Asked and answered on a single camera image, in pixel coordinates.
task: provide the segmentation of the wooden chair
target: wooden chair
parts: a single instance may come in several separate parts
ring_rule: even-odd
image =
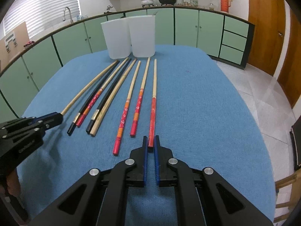
[[[276,208],[289,207],[290,212],[294,209],[299,199],[301,198],[301,169],[294,172],[292,175],[285,177],[277,182],[275,182],[276,191],[278,192],[280,188],[286,187],[292,184],[292,192],[290,196],[290,201],[277,204]],[[274,219],[274,223],[278,223],[285,220],[290,215],[290,212]]]

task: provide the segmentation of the plain bamboo chopstick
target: plain bamboo chopstick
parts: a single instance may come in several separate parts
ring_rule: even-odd
[[[110,97],[108,98],[108,100],[106,101],[104,107],[102,108],[102,110],[100,111],[92,129],[91,129],[91,136],[95,136],[97,133],[97,130],[104,118],[104,116],[106,115],[106,112],[111,104],[111,102],[113,101],[115,95],[117,94],[119,88],[121,87],[122,83],[124,82],[124,80],[126,79],[128,73],[130,72],[130,70],[132,69],[133,65],[135,64],[137,59],[134,59],[133,62],[130,64],[130,66],[126,69],[126,71],[124,72],[124,74],[122,75],[122,77],[120,78],[119,82],[117,83],[117,85],[115,86],[114,90],[112,91]]]
[[[143,97],[143,92],[144,92],[144,87],[145,87],[145,83],[146,83],[146,77],[147,77],[147,72],[148,72],[148,67],[149,67],[149,64],[150,64],[150,60],[151,60],[151,58],[149,57],[147,59],[144,75],[143,75],[143,78],[142,78],[142,83],[141,83],[141,87],[140,87],[140,92],[139,92],[139,96],[138,96],[138,100],[137,100],[137,104],[136,104],[136,109],[135,109],[135,113],[134,113],[134,119],[133,119],[133,123],[132,123],[132,127],[131,127],[131,132],[130,132],[131,137],[136,136],[139,113],[140,113],[142,97]]]
[[[100,72],[92,81],[90,81],[74,98],[73,100],[63,109],[61,112],[62,115],[66,114],[67,111],[71,108],[72,105],[80,98],[80,96],[89,88],[91,87],[97,79],[101,78],[114,64],[116,64],[118,60],[115,60],[112,64],[110,64],[107,68],[105,68],[102,72]]]
[[[90,94],[89,98],[87,98],[87,100],[85,101],[85,103],[82,105],[82,107],[80,108],[79,112],[77,113],[77,115],[75,116],[73,122],[71,123],[67,134],[69,136],[72,135],[72,133],[75,130],[76,127],[76,122],[79,119],[79,117],[82,115],[82,113],[84,113],[85,109],[87,108],[87,106],[89,105],[89,103],[91,102],[91,100],[93,99],[94,95],[97,93],[97,91],[99,90],[99,88],[103,85],[103,83],[106,81],[106,79],[108,79],[108,77],[110,76],[110,74],[113,72],[113,70],[116,68],[117,64],[115,64],[107,73],[106,75],[103,77],[103,79],[101,79],[101,81],[97,84],[97,86],[94,88],[93,92]]]
[[[119,153],[119,148],[120,148],[120,144],[121,144],[121,138],[122,138],[122,133],[123,133],[123,129],[124,129],[125,121],[126,121],[126,116],[128,114],[128,108],[130,106],[131,96],[133,93],[133,89],[134,89],[135,81],[136,81],[136,78],[138,75],[140,64],[141,64],[141,61],[139,61],[137,64],[133,79],[131,81],[130,89],[128,91],[128,96],[126,98],[126,102],[124,105],[123,113],[121,116],[118,132],[117,132],[117,137],[116,137],[114,148],[113,148],[113,155],[118,155],[118,153]]]
[[[155,122],[156,122],[156,99],[157,99],[157,59],[154,62],[154,82],[153,82],[153,98],[151,101],[150,112],[150,132],[148,136],[148,151],[152,152],[154,148],[155,138]]]
[[[128,65],[130,64],[131,59],[129,59],[127,61],[127,63],[122,67],[122,69],[120,70],[120,72],[118,73],[118,75],[115,77],[114,81],[112,82],[112,84],[110,85],[109,89],[106,91],[106,94],[103,96],[102,100],[100,101],[99,105],[97,106],[97,109],[95,110],[94,114],[92,115],[92,118],[90,119],[90,122],[86,128],[86,132],[88,134],[90,134],[91,129],[100,113],[100,111],[102,110],[102,108],[104,107],[106,101],[108,100],[108,98],[110,97],[112,91],[114,90],[115,86],[117,85],[117,83],[119,82],[120,78],[122,77],[123,73],[125,72],[126,68],[128,67]]]
[[[82,113],[82,115],[77,120],[76,125],[78,127],[80,127],[82,125],[82,122],[84,121],[84,119],[88,115],[89,111],[91,110],[91,108],[93,107],[93,105],[95,104],[95,102],[98,100],[100,94],[109,85],[109,83],[111,82],[111,80],[114,78],[114,76],[117,74],[117,72],[120,70],[120,68],[125,64],[125,62],[127,60],[128,60],[128,57],[120,64],[120,66],[117,67],[117,69],[112,73],[112,75],[108,78],[108,80],[106,80],[106,82],[101,86],[101,88],[94,95],[93,99],[90,101],[90,103],[88,104],[88,106],[85,109],[85,111]]]

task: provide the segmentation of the white plastic container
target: white plastic container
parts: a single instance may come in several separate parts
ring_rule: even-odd
[[[151,57],[155,54],[155,16],[128,18],[131,45],[135,57]]]
[[[106,46],[111,59],[126,58],[131,54],[131,37],[128,18],[101,23]]]

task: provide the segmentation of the white blinds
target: white blinds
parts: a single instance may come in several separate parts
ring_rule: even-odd
[[[4,33],[26,21],[29,38],[63,21],[64,8],[79,15],[78,0],[15,0],[4,17]]]

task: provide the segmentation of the triangular cutout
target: triangular cutout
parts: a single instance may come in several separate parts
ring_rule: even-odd
[[[70,215],[74,215],[86,187],[86,184],[79,186],[65,201],[58,206],[58,208]]]
[[[219,191],[219,194],[229,214],[235,213],[244,208],[243,204],[220,183],[216,184],[216,188]]]

